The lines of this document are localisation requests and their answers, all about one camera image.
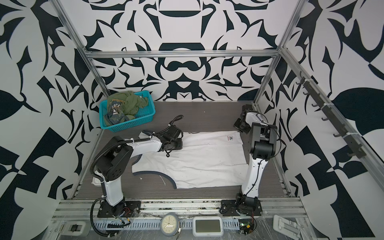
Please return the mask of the white tank top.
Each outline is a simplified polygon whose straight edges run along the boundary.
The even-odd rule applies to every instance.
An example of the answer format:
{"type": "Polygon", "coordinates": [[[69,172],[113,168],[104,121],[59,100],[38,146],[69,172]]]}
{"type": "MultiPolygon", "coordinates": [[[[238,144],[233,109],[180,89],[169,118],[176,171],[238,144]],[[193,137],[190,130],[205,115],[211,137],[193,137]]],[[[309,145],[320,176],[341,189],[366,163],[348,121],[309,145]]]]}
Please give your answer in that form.
{"type": "Polygon", "coordinates": [[[155,174],[168,179],[174,189],[240,186],[248,164],[237,131],[184,133],[183,148],[143,154],[132,165],[134,175],[155,174]]]}

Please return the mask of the teal plastic basket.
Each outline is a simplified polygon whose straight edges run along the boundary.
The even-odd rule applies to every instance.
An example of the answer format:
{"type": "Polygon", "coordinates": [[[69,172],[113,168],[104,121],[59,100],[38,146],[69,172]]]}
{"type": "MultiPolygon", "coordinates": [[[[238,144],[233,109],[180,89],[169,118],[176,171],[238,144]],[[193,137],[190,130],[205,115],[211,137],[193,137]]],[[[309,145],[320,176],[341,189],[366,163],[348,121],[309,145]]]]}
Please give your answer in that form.
{"type": "Polygon", "coordinates": [[[136,118],[134,120],[112,125],[109,127],[106,126],[106,123],[104,121],[104,115],[107,113],[107,99],[103,101],[100,104],[100,109],[99,109],[101,128],[104,130],[110,130],[112,132],[118,132],[118,131],[126,130],[128,128],[133,128],[133,127],[151,122],[153,120],[153,116],[156,113],[156,110],[155,110],[154,102],[150,92],[148,91],[136,92],[135,95],[147,97],[149,99],[149,105],[143,109],[140,109],[139,112],[136,114],[136,118]]]}

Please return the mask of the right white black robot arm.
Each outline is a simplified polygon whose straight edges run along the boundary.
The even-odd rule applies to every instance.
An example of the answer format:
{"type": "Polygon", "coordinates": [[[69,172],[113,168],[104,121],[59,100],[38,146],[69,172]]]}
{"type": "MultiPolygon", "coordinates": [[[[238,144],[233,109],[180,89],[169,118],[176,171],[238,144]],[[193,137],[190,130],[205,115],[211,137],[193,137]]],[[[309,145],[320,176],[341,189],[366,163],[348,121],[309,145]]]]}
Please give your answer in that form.
{"type": "Polygon", "coordinates": [[[241,115],[234,127],[251,137],[249,167],[237,196],[237,205],[243,209],[256,210],[260,205],[259,188],[264,169],[277,153],[278,128],[269,124],[264,115],[255,111],[252,105],[242,106],[241,115]]]}

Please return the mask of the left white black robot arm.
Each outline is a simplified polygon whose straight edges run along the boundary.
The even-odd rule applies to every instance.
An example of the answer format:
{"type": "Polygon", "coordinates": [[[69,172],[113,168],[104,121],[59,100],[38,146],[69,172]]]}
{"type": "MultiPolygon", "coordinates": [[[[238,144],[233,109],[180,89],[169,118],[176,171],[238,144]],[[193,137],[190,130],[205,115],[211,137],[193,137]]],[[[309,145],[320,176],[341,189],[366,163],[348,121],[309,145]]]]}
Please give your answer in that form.
{"type": "Polygon", "coordinates": [[[101,182],[103,197],[111,207],[125,199],[121,176],[131,158],[147,153],[170,152],[183,148],[184,133],[176,126],[169,126],[159,133],[144,132],[143,138],[123,139],[113,137],[96,155],[90,166],[90,174],[101,182]]]}

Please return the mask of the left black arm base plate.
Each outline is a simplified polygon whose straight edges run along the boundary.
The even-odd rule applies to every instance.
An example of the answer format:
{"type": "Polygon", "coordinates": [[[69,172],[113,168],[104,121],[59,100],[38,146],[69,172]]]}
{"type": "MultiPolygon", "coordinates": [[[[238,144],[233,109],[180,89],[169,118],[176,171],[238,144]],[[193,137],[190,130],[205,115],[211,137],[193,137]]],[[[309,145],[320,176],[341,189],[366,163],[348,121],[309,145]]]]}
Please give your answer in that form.
{"type": "Polygon", "coordinates": [[[125,201],[118,203],[112,207],[107,201],[102,201],[97,214],[98,218],[113,218],[120,216],[121,218],[130,218],[140,213],[141,201],[125,201]]]}

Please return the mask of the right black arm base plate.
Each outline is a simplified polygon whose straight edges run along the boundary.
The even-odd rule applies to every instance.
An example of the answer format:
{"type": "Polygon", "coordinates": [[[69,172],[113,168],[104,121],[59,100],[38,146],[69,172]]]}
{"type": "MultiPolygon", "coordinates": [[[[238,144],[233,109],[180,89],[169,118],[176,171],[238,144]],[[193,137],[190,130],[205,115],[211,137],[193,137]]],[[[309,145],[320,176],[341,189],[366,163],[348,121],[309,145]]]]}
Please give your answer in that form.
{"type": "Polygon", "coordinates": [[[219,213],[225,217],[234,216],[254,216],[262,215],[263,209],[259,200],[250,206],[244,203],[238,203],[237,200],[222,200],[219,208],[219,213]]]}

